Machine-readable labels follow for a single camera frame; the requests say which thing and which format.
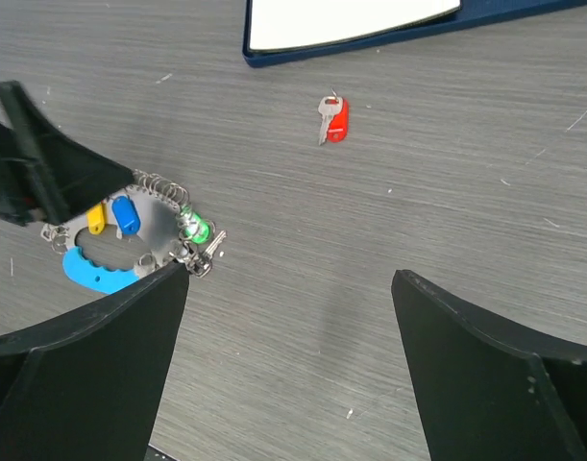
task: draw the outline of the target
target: white sheet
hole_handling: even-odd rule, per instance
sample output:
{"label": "white sheet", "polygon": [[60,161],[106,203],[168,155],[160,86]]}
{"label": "white sheet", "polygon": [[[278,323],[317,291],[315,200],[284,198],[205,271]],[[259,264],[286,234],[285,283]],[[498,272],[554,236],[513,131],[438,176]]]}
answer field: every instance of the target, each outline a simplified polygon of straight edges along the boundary
{"label": "white sheet", "polygon": [[250,48],[301,48],[350,40],[459,9],[460,0],[253,0]]}

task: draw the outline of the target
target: red key tag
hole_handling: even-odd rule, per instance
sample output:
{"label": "red key tag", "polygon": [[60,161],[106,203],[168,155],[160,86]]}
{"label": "red key tag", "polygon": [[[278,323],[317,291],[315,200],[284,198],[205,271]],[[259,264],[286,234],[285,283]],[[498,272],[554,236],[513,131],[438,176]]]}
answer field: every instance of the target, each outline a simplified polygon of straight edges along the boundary
{"label": "red key tag", "polygon": [[328,128],[328,141],[340,142],[349,132],[349,102],[342,98],[342,110],[333,117]]}

